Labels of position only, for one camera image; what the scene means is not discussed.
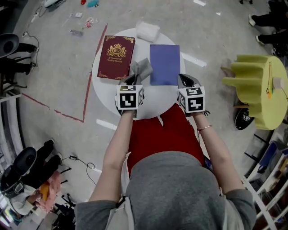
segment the purple folder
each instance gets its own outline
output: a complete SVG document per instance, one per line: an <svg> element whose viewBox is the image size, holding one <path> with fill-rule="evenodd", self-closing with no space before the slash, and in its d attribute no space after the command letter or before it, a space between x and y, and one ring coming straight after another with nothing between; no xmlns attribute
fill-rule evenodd
<svg viewBox="0 0 288 230"><path fill-rule="evenodd" d="M180 74L180 48L178 45L150 45L153 72L151 85L178 85Z"/></svg>

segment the gray sleeve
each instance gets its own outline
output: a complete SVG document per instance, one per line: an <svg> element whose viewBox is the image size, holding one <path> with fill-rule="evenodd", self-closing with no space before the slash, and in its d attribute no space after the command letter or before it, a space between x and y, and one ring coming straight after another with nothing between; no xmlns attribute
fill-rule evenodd
<svg viewBox="0 0 288 230"><path fill-rule="evenodd" d="M245 230L251 230L256 222L256 211L251 192L246 189L236 189L226 194L237 208Z"/></svg>
<svg viewBox="0 0 288 230"><path fill-rule="evenodd" d="M77 204L75 207L76 230L104 230L110 211L116 207L116 204L109 200Z"/></svg>

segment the book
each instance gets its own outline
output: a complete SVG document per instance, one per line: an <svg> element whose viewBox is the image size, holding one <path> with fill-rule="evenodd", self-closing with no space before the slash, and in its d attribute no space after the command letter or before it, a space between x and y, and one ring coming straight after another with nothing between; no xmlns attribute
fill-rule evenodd
<svg viewBox="0 0 288 230"><path fill-rule="evenodd" d="M153 73L151 85L178 85L180 74L180 47L178 45L150 45Z"/></svg>
<svg viewBox="0 0 288 230"><path fill-rule="evenodd" d="M105 36L97 76L115 80L126 78L134 45L133 37Z"/></svg>

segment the yellow chair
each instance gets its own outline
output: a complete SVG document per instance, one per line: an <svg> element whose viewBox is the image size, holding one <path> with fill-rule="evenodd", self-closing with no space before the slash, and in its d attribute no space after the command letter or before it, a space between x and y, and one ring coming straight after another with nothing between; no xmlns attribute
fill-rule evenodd
<svg viewBox="0 0 288 230"><path fill-rule="evenodd" d="M255 117L256 127L277 128L288 106L288 79L282 62L269 55L238 55L231 70L235 78L225 77L222 83L236 87L239 100L249 104L249 116ZM283 88L273 86L274 78L282 78Z"/></svg>

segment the red book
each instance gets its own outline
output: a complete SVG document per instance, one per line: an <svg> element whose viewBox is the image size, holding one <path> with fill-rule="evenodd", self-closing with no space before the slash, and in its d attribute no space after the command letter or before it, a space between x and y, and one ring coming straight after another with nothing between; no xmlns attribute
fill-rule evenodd
<svg viewBox="0 0 288 230"><path fill-rule="evenodd" d="M135 38L105 36L98 77L121 80L129 75Z"/></svg>

